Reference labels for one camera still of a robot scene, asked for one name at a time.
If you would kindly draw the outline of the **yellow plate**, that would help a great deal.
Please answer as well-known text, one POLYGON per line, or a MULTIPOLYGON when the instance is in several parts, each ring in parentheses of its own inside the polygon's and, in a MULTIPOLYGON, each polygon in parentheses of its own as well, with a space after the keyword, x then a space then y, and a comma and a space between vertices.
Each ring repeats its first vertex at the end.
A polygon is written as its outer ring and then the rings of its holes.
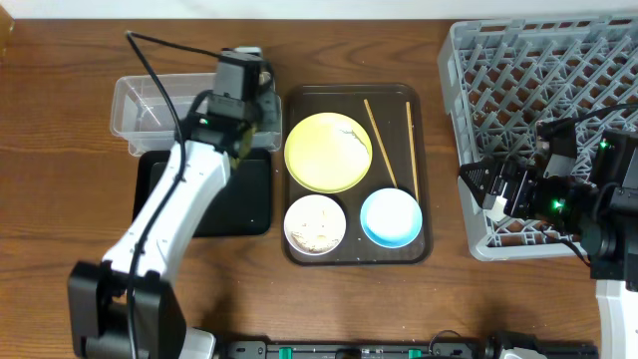
POLYGON ((338 113, 319 113, 301 120, 284 146, 290 175, 303 187, 322 193, 356 185, 367 174, 372 159, 372 142, 366 130, 338 113))

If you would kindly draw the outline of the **light blue bowl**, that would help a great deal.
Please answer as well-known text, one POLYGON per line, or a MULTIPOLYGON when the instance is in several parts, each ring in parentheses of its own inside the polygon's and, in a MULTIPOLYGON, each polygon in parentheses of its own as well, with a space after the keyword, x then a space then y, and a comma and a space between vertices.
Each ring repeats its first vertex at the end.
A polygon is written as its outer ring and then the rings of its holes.
POLYGON ((416 199, 397 188, 382 188, 370 194, 359 214, 366 236, 390 249, 412 243, 421 232, 423 214, 416 199))

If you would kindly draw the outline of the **white bowl with food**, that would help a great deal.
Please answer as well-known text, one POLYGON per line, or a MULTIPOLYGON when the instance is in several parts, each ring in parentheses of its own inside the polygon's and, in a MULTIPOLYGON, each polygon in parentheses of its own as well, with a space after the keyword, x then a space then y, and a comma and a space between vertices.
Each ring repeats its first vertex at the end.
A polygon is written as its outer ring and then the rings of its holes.
POLYGON ((286 210, 283 231, 298 252, 311 256, 333 251, 344 239, 346 215, 336 200, 309 194, 295 200, 286 210))

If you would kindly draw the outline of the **green yellow snack wrapper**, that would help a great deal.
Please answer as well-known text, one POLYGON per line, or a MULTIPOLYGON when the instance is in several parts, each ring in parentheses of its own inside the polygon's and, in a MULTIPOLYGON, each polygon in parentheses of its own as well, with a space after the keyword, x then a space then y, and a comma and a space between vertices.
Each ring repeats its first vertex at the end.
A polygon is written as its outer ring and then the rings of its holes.
POLYGON ((230 160, 230 166, 236 170, 243 159, 250 153, 252 147, 252 138, 256 132, 254 126, 247 128, 234 144, 235 154, 230 160))

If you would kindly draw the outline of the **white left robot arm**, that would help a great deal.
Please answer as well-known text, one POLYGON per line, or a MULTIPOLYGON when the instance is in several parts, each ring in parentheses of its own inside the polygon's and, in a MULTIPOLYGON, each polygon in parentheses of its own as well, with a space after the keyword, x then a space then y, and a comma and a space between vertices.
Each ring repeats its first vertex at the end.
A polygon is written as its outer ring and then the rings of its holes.
POLYGON ((172 284, 185 251, 264 120, 280 119, 274 71, 258 47, 217 55, 213 86, 176 117, 174 144, 142 209, 101 263, 68 279, 80 358, 210 358, 213 334, 186 324, 172 284))

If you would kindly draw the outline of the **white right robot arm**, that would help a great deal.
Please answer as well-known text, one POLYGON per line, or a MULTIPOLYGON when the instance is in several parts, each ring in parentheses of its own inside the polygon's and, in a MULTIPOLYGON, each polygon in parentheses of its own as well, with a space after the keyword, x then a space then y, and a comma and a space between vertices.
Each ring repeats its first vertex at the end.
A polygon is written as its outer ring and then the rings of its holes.
POLYGON ((483 160, 463 165, 460 179, 482 209, 541 220, 580 239, 577 255, 596 282, 601 355, 637 355, 637 136, 606 130, 586 183, 547 177, 535 167, 483 160))

